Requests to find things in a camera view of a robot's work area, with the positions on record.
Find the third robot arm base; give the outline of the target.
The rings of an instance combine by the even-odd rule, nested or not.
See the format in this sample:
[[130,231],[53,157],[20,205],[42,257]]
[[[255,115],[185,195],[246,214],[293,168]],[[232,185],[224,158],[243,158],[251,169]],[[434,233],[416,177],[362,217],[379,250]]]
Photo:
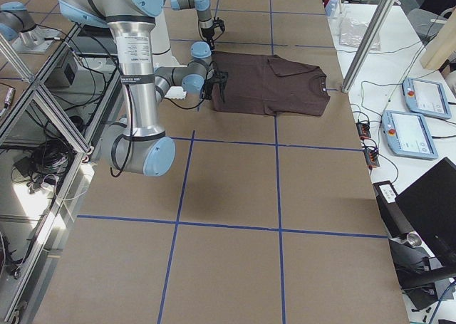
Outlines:
[[1,5],[1,35],[18,53],[45,53],[60,39],[59,34],[58,30],[37,25],[21,2]]

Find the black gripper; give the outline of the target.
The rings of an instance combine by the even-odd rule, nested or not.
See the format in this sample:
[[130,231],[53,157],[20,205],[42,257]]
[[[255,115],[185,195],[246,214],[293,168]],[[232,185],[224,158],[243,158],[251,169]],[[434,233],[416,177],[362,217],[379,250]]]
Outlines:
[[209,48],[211,52],[215,50],[215,44],[214,44],[214,36],[215,36],[215,30],[214,27],[211,26],[209,28],[199,28],[199,32],[201,37],[206,41],[209,45]]
[[[211,100],[212,99],[212,91],[214,89],[214,86],[216,86],[213,83],[213,75],[212,75],[212,77],[210,79],[206,80],[204,85],[203,85],[202,96],[201,96],[201,99],[203,99],[203,100]],[[223,90],[219,89],[219,96],[221,98],[223,98]]]

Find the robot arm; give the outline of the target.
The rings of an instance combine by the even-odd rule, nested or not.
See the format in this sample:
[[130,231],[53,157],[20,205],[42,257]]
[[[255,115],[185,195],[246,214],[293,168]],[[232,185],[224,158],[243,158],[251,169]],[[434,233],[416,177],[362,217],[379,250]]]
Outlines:
[[168,91],[210,99],[214,85],[223,90],[228,79],[212,60],[214,30],[224,28],[212,17],[211,0],[170,0],[174,10],[195,9],[203,35],[191,46],[191,61],[181,66],[157,66],[152,36],[166,31],[165,0],[58,0],[63,16],[82,25],[109,28],[117,48],[127,114],[108,126],[102,156],[112,170],[146,176],[164,175],[175,158],[175,143],[160,124],[158,106]]
[[221,28],[224,32],[224,23],[213,17],[211,0],[170,0],[170,5],[174,11],[194,9],[197,12],[200,37],[209,45],[210,50],[214,51],[215,29]]

